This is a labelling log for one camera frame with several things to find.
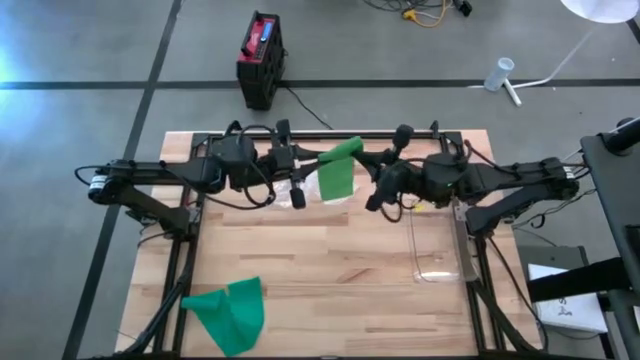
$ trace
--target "small plastic cup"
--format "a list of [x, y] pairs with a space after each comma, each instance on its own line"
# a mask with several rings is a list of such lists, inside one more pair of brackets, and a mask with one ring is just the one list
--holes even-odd
[[513, 60], [509, 58], [500, 58], [498, 63], [489, 74], [489, 77], [484, 81], [484, 88], [489, 91], [498, 91], [504, 81], [507, 79], [515, 64]]

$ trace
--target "green towel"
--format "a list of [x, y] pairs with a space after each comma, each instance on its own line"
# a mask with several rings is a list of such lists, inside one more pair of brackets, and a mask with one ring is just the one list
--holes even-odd
[[320, 197], [323, 201], [353, 195], [351, 154], [354, 151], [362, 151], [363, 148], [362, 139], [355, 136], [318, 156], [318, 161], [325, 163], [318, 169]]
[[260, 278], [229, 284], [224, 290], [182, 299], [181, 306], [193, 311], [225, 356], [251, 349], [264, 324]]

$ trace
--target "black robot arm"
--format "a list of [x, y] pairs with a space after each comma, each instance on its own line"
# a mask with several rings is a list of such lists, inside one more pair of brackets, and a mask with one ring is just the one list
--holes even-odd
[[[255, 127], [270, 133], [271, 148], [262, 156], [257, 155], [253, 140], [245, 135]], [[368, 210], [377, 211], [383, 203], [396, 204], [402, 194], [412, 194], [436, 207], [444, 207], [453, 198], [476, 205], [493, 191], [522, 188], [490, 207], [479, 208], [484, 209], [482, 211], [468, 212], [471, 233], [479, 234], [492, 230], [505, 216], [519, 215], [537, 201], [568, 199], [578, 191], [577, 181], [557, 158], [508, 167], [470, 163], [472, 153], [482, 155], [466, 142], [466, 154], [462, 144], [453, 144], [457, 149], [455, 153], [401, 159], [401, 152], [412, 134], [412, 128], [401, 125], [389, 149], [351, 154], [376, 183], [376, 190], [366, 204]], [[306, 201], [300, 183], [325, 164], [318, 160], [322, 152], [293, 143], [288, 120], [279, 121], [276, 129], [262, 126], [241, 129], [234, 122], [225, 136], [208, 144], [207, 149], [204, 157], [185, 163], [114, 160], [96, 170], [89, 187], [89, 198], [98, 204], [125, 205], [131, 209], [129, 215], [138, 221], [158, 221], [165, 231], [187, 234], [190, 214], [184, 207], [169, 208], [135, 186], [184, 185], [205, 194], [220, 193], [228, 186], [235, 191], [245, 191], [254, 204], [235, 207], [252, 210], [268, 206], [275, 200], [274, 182], [289, 180], [293, 207], [302, 209]], [[261, 203], [251, 199], [248, 189], [254, 186], [267, 186], [269, 197]]]

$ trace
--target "wooden table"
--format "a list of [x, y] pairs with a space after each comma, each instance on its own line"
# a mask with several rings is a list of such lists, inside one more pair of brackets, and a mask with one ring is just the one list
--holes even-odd
[[[462, 134], [491, 157], [486, 131], [464, 130]], [[167, 133], [161, 159], [186, 161], [191, 138], [190, 132]], [[337, 143], [299, 142], [317, 150], [331, 149]], [[365, 150], [380, 151], [389, 146], [390, 140], [365, 140]], [[266, 143], [259, 143], [260, 149], [264, 151]], [[412, 140], [403, 157], [424, 157], [438, 151], [436, 141]], [[457, 271], [451, 210], [426, 207], [411, 219], [405, 213], [400, 223], [387, 222], [379, 212], [365, 210], [374, 185], [360, 165], [355, 174], [355, 195], [339, 205], [308, 199], [307, 208], [301, 211], [275, 205], [237, 211], [206, 203], [191, 294], [261, 277], [265, 324], [256, 346], [243, 356], [476, 354], [464, 282], [417, 280], [410, 223], [421, 272]], [[253, 193], [258, 199], [266, 191], [252, 188]], [[152, 194], [167, 205], [176, 206], [181, 188], [156, 187]], [[495, 201], [499, 196], [493, 194], [486, 201]], [[247, 203], [244, 195], [231, 190], [218, 197]], [[159, 231], [152, 228], [145, 235]], [[494, 240], [526, 293], [510, 227], [499, 226]], [[157, 310], [170, 247], [170, 241], [158, 238], [139, 249], [118, 350], [132, 342], [126, 335], [136, 336]], [[493, 250], [489, 248], [487, 255], [498, 304], [530, 343], [539, 344], [533, 317], [507, 272]], [[487, 343], [492, 344], [484, 305], [481, 310], [485, 311]], [[167, 339], [172, 338], [175, 313], [174, 309], [169, 318]], [[193, 313], [187, 317], [182, 355], [223, 356]]]

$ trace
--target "black cable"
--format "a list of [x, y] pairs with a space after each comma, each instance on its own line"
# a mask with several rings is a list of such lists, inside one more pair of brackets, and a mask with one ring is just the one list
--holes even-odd
[[403, 195], [404, 195], [403, 193], [400, 193], [400, 196], [398, 196], [398, 204], [400, 204], [400, 207], [403, 208], [404, 210], [413, 210], [413, 209], [415, 209], [416, 208], [416, 204], [419, 201], [416, 201], [414, 204], [407, 206], [407, 205], [404, 204], [404, 202], [402, 200], [402, 196]]
[[285, 89], [287, 89], [291, 95], [293, 95], [296, 100], [298, 100], [298, 103], [300, 104], [300, 106], [302, 106], [305, 110], [307, 110], [309, 112], [309, 114], [313, 115], [314, 118], [316, 118], [316, 120], [318, 120], [322, 125], [324, 125], [324, 127], [326, 127], [329, 130], [333, 130], [333, 127], [331, 127], [331, 125], [327, 124], [324, 120], [322, 120], [318, 115], [316, 115], [315, 112], [313, 112], [313, 110], [309, 109], [307, 107], [307, 105], [304, 104], [304, 102], [302, 102], [302, 99], [300, 99], [300, 96], [298, 96], [298, 94], [296, 94], [293, 90], [291, 90], [291, 88], [289, 88], [288, 86], [284, 86]]
[[400, 12], [404, 10], [402, 6], [402, 1], [400, 0], [382, 0], [378, 2], [380, 5], [375, 4], [372, 0], [362, 0], [362, 1], [376, 10], [382, 10], [382, 11], [388, 11], [388, 12]]
[[540, 224], [538, 224], [538, 225], [533, 225], [532, 224], [531, 225], [533, 228], [539, 229], [544, 225], [547, 215], [552, 215], [552, 214], [555, 214], [555, 213], [557, 213], [559, 211], [562, 211], [567, 206], [569, 206], [569, 205], [575, 203], [576, 201], [582, 199], [583, 197], [591, 195], [591, 194], [593, 194], [595, 192], [596, 192], [595, 188], [586, 190], [586, 191], [582, 192], [581, 194], [577, 195], [576, 197], [574, 197], [573, 199], [566, 200], [566, 201], [562, 202], [560, 205], [558, 205], [556, 207], [547, 209], [547, 210], [545, 210], [545, 211], [543, 211], [541, 213], [533, 215], [532, 217], [528, 218], [527, 220], [520, 221], [518, 223], [513, 224], [513, 228], [517, 229], [517, 228], [520, 228], [520, 227], [522, 227], [522, 226], [524, 226], [526, 224], [531, 224], [532, 221], [534, 221], [535, 219], [540, 218]]
[[[464, 141], [464, 145], [469, 148], [469, 151], [475, 155], [477, 155], [479, 158], [481, 158], [484, 162], [486, 162], [487, 164], [489, 164], [492, 168], [496, 169], [497, 171], [503, 172], [505, 174], [510, 174], [510, 175], [519, 175], [519, 174], [528, 174], [528, 173], [536, 173], [539, 172], [539, 170], [527, 170], [527, 171], [517, 171], [517, 170], [511, 170], [511, 169], [506, 169], [498, 164], [496, 164], [494, 161], [492, 161], [491, 159], [489, 159], [488, 157], [484, 156], [484, 154], [482, 154], [480, 151], [476, 150], [473, 145], [471, 145], [471, 142], [469, 140], [465, 140]], [[552, 169], [555, 168], [559, 168], [559, 167], [564, 167], [564, 166], [584, 166], [583, 164], [571, 164], [571, 163], [560, 163], [559, 166], [557, 167], [553, 167]]]
[[211, 201], [211, 202], [214, 202], [214, 203], [216, 203], [216, 204], [220, 204], [220, 205], [228, 206], [228, 207], [233, 208], [233, 209], [236, 209], [236, 210], [256, 210], [256, 209], [261, 209], [261, 208], [263, 208], [263, 207], [265, 207], [265, 206], [267, 206], [267, 205], [269, 205], [269, 204], [270, 204], [270, 203], [269, 203], [269, 204], [265, 204], [265, 205], [255, 205], [255, 206], [241, 206], [241, 205], [231, 204], [231, 203], [226, 202], [226, 201], [224, 201], [224, 200], [219, 200], [219, 199], [213, 198], [213, 197], [211, 197], [211, 196], [209, 196], [209, 195], [205, 194], [204, 192], [202, 192], [202, 191], [200, 191], [200, 190], [196, 189], [193, 185], [191, 185], [191, 183], [190, 183], [187, 179], [185, 179], [184, 177], [182, 177], [182, 176], [180, 176], [180, 175], [176, 174], [175, 172], [173, 172], [173, 171], [171, 171], [171, 170], [169, 170], [169, 169], [166, 169], [166, 168], [165, 168], [164, 170], [165, 170], [166, 172], [168, 172], [169, 174], [171, 174], [171, 175], [175, 176], [175, 177], [176, 177], [176, 179], [180, 180], [180, 182], [182, 182], [182, 184], [183, 184], [184, 186], [186, 186], [187, 188], [191, 189], [192, 191], [194, 191], [194, 192], [195, 192], [195, 193], [197, 193], [198, 195], [202, 195], [202, 196], [204, 196], [204, 198], [205, 198], [205, 199], [207, 199], [207, 200], [209, 200], [209, 201]]
[[402, 220], [402, 206], [400, 204], [398, 204], [397, 218], [392, 218], [391, 216], [389, 216], [389, 214], [387, 213], [387, 210], [384, 209], [384, 204], [380, 207], [380, 212], [382, 213], [382, 216], [384, 216], [385, 219], [389, 220], [389, 222], [399, 223], [400, 220]]
[[433, 9], [442, 7], [442, 2], [428, 4], [430, 0], [362, 0], [368, 6], [387, 12], [403, 12], [407, 9], [420, 10], [422, 8]]
[[583, 173], [581, 173], [581, 174], [579, 174], [579, 175], [576, 175], [576, 180], [580, 180], [580, 179], [582, 179], [583, 177], [585, 177], [585, 176], [589, 175], [590, 173], [591, 173], [591, 170], [587, 169], [587, 171], [584, 171]]
[[567, 339], [578, 340], [578, 341], [591, 340], [591, 339], [595, 339], [598, 336], [600, 336], [600, 334], [595, 334], [593, 336], [585, 336], [585, 337], [573, 336], [573, 335], [569, 335], [569, 334], [563, 333], [562, 331], [559, 331], [559, 330], [556, 330], [556, 329], [553, 329], [553, 328], [549, 329], [549, 330], [553, 331], [554, 333], [556, 333], [556, 334], [558, 334], [560, 336], [566, 337]]
[[140, 234], [140, 236], [142, 236], [142, 233], [147, 230], [148, 228], [157, 225], [158, 224], [158, 220], [154, 220], [153, 222], [146, 224], [146, 225], [142, 225], [142, 229], [140, 229], [140, 231], [138, 231], [138, 234]]
[[525, 232], [527, 234], [533, 235], [533, 236], [537, 237], [538, 239], [546, 242], [547, 244], [549, 244], [549, 245], [551, 245], [553, 247], [558, 247], [558, 244], [554, 243], [553, 241], [547, 239], [546, 237], [544, 237], [544, 236], [542, 236], [540, 234], [534, 233], [533, 231], [529, 231], [529, 230], [523, 229], [523, 228], [514, 228], [514, 230], [522, 231], [522, 232]]
[[[197, 200], [195, 200], [195, 201], [191, 201], [191, 202], [189, 202], [189, 203], [187, 204], [187, 206], [193, 205], [193, 204], [195, 204], [195, 203], [197, 203], [197, 202], [198, 202]], [[192, 222], [193, 222], [193, 223], [197, 223], [198, 221], [201, 221], [201, 220], [202, 220], [202, 209], [203, 209], [203, 208], [204, 208], [204, 206], [201, 204], [201, 205], [200, 205], [200, 208], [198, 209], [198, 213], [196, 214], [196, 216], [195, 216], [195, 217], [194, 217], [194, 219], [192, 220]], [[140, 235], [142, 235], [142, 232], [143, 232], [143, 231], [145, 231], [146, 229], [148, 229], [149, 227], [151, 227], [151, 226], [153, 226], [153, 225], [156, 225], [157, 223], [158, 223], [158, 221], [155, 221], [154, 223], [151, 223], [151, 224], [145, 225], [145, 226], [142, 228], [142, 230], [140, 230]], [[151, 239], [155, 239], [155, 238], [157, 238], [157, 237], [164, 236], [164, 235], [168, 235], [168, 234], [171, 234], [171, 230], [169, 230], [169, 231], [163, 231], [163, 232], [161, 232], [161, 233], [159, 233], [159, 234], [150, 235], [150, 236], [148, 236], [148, 237], [146, 237], [146, 238], [144, 238], [144, 239], [140, 240], [140, 241], [138, 242], [138, 247], [140, 247], [140, 245], [144, 244], [145, 242], [147, 242], [147, 241], [149, 241], [149, 240], [151, 240]]]
[[83, 179], [82, 176], [80, 176], [80, 171], [81, 170], [87, 170], [87, 169], [104, 169], [107, 168], [108, 166], [105, 165], [87, 165], [87, 166], [80, 166], [79, 168], [76, 168], [73, 173], [76, 176], [76, 179], [78, 179], [81, 183], [89, 186], [91, 185], [90, 182], [88, 182], [87, 180]]
[[540, 324], [540, 329], [542, 330], [542, 336], [543, 336], [542, 350], [547, 352], [549, 349], [549, 334], [547, 333], [547, 329], [544, 327], [544, 324], [542, 324], [542, 320], [540, 320], [540, 317], [538, 316], [538, 314], [536, 314], [536, 312], [533, 311], [533, 307], [531, 306], [531, 304], [529, 304], [529, 302], [527, 301], [527, 298], [524, 296], [524, 293], [522, 292], [522, 289], [520, 289], [520, 285], [518, 285], [518, 281], [516, 280], [515, 275], [513, 275], [513, 271], [511, 271], [511, 267], [509, 266], [507, 259], [505, 259], [504, 255], [502, 255], [502, 252], [500, 251], [500, 248], [498, 248], [498, 245], [496, 245], [496, 243], [493, 241], [493, 238], [491, 237], [487, 237], [487, 240], [489, 240], [491, 245], [493, 245], [493, 249], [496, 251], [496, 254], [500, 259], [500, 262], [502, 263], [504, 268], [507, 270], [507, 273], [509, 274], [511, 281], [513, 282], [513, 285], [515, 286], [516, 291], [518, 292], [518, 296], [520, 296], [520, 298], [524, 302], [527, 309], [529, 309], [529, 311], [531, 312], [531, 315], [533, 315], [533, 318], [538, 322], [538, 324]]
[[[272, 128], [269, 128], [267, 126], [264, 125], [249, 125], [246, 128], [242, 129], [240, 131], [240, 133], [238, 134], [238, 138], [236, 139], [236, 145], [238, 146], [238, 151], [240, 151], [241, 154], [243, 154], [242, 152], [242, 146], [240, 145], [240, 142], [242, 141], [242, 138], [245, 136], [245, 133], [247, 132], [247, 130], [251, 130], [251, 129], [263, 129], [263, 130], [267, 130], [271, 135], [275, 134], [275, 131]], [[257, 202], [249, 193], [249, 186], [246, 182], [247, 176], [248, 176], [248, 169], [245, 171], [245, 184], [244, 187], [242, 188], [242, 190], [244, 191], [244, 195], [247, 198], [247, 200], [249, 200], [250, 203], [252, 203], [255, 206], [267, 206], [271, 203], [273, 203], [276, 199], [276, 192], [273, 190], [273, 183], [267, 178], [267, 176], [258, 168], [258, 166], [255, 164], [255, 162], [253, 162], [251, 159], [248, 159], [245, 156], [245, 161], [248, 162], [251, 166], [251, 168], [253, 169], [253, 171], [255, 171], [256, 173], [258, 173], [258, 175], [260, 175], [260, 177], [262, 178], [262, 181], [264, 181], [265, 186], [267, 187], [267, 190], [269, 191], [269, 194], [267, 195], [267, 198], [262, 201], [262, 202]]]
[[154, 235], [151, 235], [151, 236], [147, 236], [146, 238], [144, 238], [144, 239], [142, 239], [142, 240], [140, 240], [140, 241], [138, 242], [138, 247], [140, 247], [140, 245], [142, 245], [142, 244], [146, 243], [146, 242], [147, 242], [147, 241], [149, 241], [149, 240], [152, 240], [152, 239], [158, 238], [158, 237], [160, 237], [160, 236], [165, 236], [165, 235], [167, 235], [167, 234], [169, 234], [169, 233], [170, 233], [170, 231], [163, 231], [163, 232], [161, 232], [161, 233], [159, 233], [159, 234], [154, 234]]

